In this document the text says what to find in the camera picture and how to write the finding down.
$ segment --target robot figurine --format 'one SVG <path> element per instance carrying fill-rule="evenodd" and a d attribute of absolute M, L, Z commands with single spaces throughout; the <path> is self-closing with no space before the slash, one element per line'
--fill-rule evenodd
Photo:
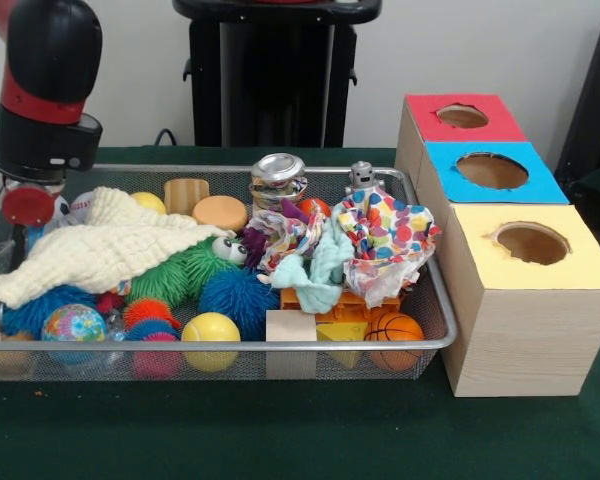
<path fill-rule="evenodd" d="M 376 180 L 376 174 L 373 171 L 373 166 L 369 162 L 356 162 L 351 165 L 349 179 L 351 186 L 345 188 L 347 195 L 351 195 L 358 190 L 366 190 L 368 188 L 382 188 L 384 190 L 384 180 Z"/>

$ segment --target metal basket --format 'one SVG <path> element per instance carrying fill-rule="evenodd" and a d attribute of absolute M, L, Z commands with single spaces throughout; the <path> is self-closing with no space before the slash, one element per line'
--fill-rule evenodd
<path fill-rule="evenodd" d="M 316 196 L 330 205 L 340 202 L 349 185 L 347 168 L 308 168 L 307 197 Z M 410 181 L 401 172 L 378 168 L 376 173 L 395 198 L 417 204 Z M 230 166 L 129 166 L 100 165 L 89 172 L 69 172 L 63 195 L 73 199 L 98 186 L 115 187 L 127 192 L 149 191 L 162 197 L 166 181 L 203 178 L 215 195 L 231 195 L 247 205 L 250 174 L 248 167 Z M 0 183 L 0 205 L 3 195 Z M 8 238 L 10 226 L 0 214 L 0 241 Z M 416 379 L 427 367 L 438 349 L 450 345 L 456 337 L 456 323 L 447 291 L 435 259 L 429 260 L 413 292 L 403 302 L 402 311 L 418 320 L 426 341 L 422 342 L 0 342 L 0 380 L 30 381 L 121 381 L 142 379 L 136 367 L 152 361 L 164 367 L 169 380 L 262 380 L 267 379 L 267 361 L 283 361 L 286 365 L 313 362 L 315 375 L 302 378 L 335 379 Z M 185 305 L 174 314 L 183 323 L 195 314 L 195 306 Z M 333 353 L 360 351 L 354 369 L 334 360 Z M 413 368 L 388 372 L 378 368 L 369 358 L 370 352 L 407 351 L 419 358 Z M 238 352 L 233 364 L 224 371 L 205 373 L 184 361 L 186 352 Z M 78 365 L 66 365 L 65 355 L 82 355 Z"/>

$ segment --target blue spiky ball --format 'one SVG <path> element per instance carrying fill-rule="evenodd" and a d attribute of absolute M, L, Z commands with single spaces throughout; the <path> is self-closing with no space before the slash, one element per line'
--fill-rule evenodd
<path fill-rule="evenodd" d="M 199 313 L 215 312 L 229 317 L 248 342 L 265 339 L 267 310 L 280 308 L 280 292 L 264 285 L 252 270 L 216 273 L 202 289 Z"/>
<path fill-rule="evenodd" d="M 28 332 L 33 338 L 40 340 L 45 320 L 57 309 L 74 304 L 96 308 L 96 296 L 67 285 L 52 288 L 20 308 L 5 308 L 2 315 L 2 331 L 6 335 Z"/>

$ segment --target basketball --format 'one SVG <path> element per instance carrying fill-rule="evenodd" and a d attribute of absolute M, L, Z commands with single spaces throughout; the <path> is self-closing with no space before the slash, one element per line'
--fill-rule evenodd
<path fill-rule="evenodd" d="M 385 313 L 367 327 L 364 335 L 368 342 L 418 342 L 424 333 L 413 318 L 404 313 Z M 406 372 L 412 369 L 422 356 L 422 350 L 369 352 L 371 361 L 387 372 Z"/>

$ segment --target green tablecloth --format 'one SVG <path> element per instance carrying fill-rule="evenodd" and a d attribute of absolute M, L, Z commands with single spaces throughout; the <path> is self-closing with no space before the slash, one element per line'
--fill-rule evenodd
<path fill-rule="evenodd" d="M 102 149 L 250 164 L 262 150 Z M 299 151 L 309 164 L 394 151 Z M 578 398 L 456 399 L 415 382 L 0 384 L 2 478 L 600 479 L 600 355 Z"/>

